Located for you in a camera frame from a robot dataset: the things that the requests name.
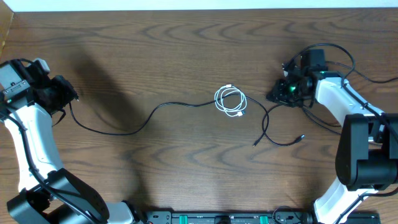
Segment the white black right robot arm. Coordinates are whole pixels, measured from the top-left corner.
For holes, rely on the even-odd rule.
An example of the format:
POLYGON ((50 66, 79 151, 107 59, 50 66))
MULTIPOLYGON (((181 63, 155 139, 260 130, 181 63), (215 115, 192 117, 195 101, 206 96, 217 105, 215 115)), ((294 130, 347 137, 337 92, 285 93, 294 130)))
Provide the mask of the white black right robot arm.
POLYGON ((283 64, 284 77, 266 95, 279 106, 323 105, 341 126, 335 158, 336 179, 300 217, 301 223, 346 223, 370 197, 391 197, 397 183, 397 115, 373 106, 330 70, 322 49, 305 49, 283 64))

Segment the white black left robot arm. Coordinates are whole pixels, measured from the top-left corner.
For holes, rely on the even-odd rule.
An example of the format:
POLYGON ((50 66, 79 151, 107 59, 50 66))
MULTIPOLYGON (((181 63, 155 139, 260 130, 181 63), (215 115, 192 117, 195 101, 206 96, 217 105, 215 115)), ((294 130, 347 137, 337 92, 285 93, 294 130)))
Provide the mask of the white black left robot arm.
POLYGON ((1 122, 14 141, 19 164, 18 195, 7 202, 18 223, 139 223, 126 202, 105 202, 64 168, 52 116, 78 99, 69 81, 49 77, 45 60, 1 64, 1 122))

